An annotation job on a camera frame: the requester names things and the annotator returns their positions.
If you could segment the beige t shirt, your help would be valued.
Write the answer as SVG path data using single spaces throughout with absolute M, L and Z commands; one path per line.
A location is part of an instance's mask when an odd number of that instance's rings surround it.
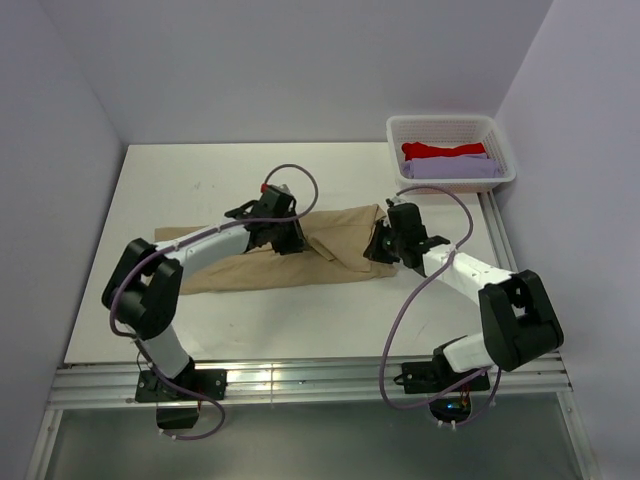
M 303 252 L 279 255 L 266 245 L 226 258 L 183 280 L 180 293 L 258 291 L 393 277 L 395 266 L 364 257 L 376 222 L 385 217 L 377 204 L 311 212 L 300 220 L 307 241 Z

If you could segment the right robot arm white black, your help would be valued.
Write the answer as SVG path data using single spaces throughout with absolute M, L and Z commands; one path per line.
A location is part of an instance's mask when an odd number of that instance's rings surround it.
M 540 276 L 511 272 L 459 252 L 431 236 L 420 210 L 399 199 L 387 202 L 387 216 L 375 224 L 364 256 L 399 263 L 425 279 L 439 280 L 479 308 L 479 333 L 437 347 L 430 360 L 401 367 L 395 383 L 408 394 L 457 388 L 483 368 L 511 372 L 559 348 L 564 332 Z

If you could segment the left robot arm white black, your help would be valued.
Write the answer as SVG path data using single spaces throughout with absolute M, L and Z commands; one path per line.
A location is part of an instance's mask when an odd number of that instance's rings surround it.
M 305 240 L 296 204 L 286 187 L 265 184 L 259 199 L 225 213 L 227 223 L 173 241 L 138 238 L 127 244 L 101 302 L 109 311 L 112 333 L 134 342 L 170 398 L 202 395 L 194 360 L 172 327 L 183 281 L 267 244 L 281 255 L 302 252 Z

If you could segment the red rolled t shirt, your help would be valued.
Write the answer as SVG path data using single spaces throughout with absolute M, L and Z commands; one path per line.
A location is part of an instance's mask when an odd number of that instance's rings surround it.
M 401 146 L 401 151 L 406 161 L 435 157 L 488 157 L 482 143 L 463 144 L 455 147 L 438 147 L 421 142 L 407 142 Z

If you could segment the lilac rolled t shirt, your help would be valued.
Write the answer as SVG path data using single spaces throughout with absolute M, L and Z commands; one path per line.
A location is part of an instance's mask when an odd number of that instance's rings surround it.
M 414 158 L 405 160 L 400 172 L 405 178 L 415 180 L 491 179 L 502 176 L 499 164 L 484 154 Z

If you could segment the white plastic basket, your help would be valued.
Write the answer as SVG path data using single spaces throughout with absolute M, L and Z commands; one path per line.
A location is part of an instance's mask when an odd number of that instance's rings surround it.
M 436 185 L 489 191 L 516 178 L 514 158 L 496 122 L 482 115 L 399 115 L 386 122 L 401 188 Z

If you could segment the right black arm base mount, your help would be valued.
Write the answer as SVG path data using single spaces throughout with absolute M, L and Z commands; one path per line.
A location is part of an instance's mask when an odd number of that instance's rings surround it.
M 457 373 L 448 366 L 437 366 L 436 361 L 405 362 L 401 364 L 401 373 L 394 377 L 393 382 L 408 395 L 436 394 L 475 372 L 476 369 Z M 432 402 L 429 405 L 430 412 L 438 421 L 467 420 L 472 413 L 471 393 L 489 389 L 490 381 L 484 373 L 459 386 L 455 396 Z

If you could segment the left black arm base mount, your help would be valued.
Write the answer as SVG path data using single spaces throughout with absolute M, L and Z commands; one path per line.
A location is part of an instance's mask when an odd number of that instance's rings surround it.
M 172 380 L 163 380 L 152 370 L 142 370 L 134 402 L 155 405 L 156 425 L 163 431 L 180 432 L 196 425 L 205 402 L 223 400 L 226 386 L 224 369 L 195 369 Z

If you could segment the aluminium frame rail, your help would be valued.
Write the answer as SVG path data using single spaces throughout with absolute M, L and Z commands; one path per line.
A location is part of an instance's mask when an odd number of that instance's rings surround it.
M 216 222 L 267 173 L 301 203 L 380 203 L 396 184 L 384 143 L 132 145 L 72 332 L 54 377 L 31 479 L 596 479 L 560 355 L 500 377 L 491 407 L 455 430 L 378 392 L 382 345 L 418 277 L 196 295 L 175 328 L 201 368 L 228 373 L 225 425 L 172 441 L 134 400 L 134 349 L 110 335 L 100 295 L 124 245 L 163 225 Z

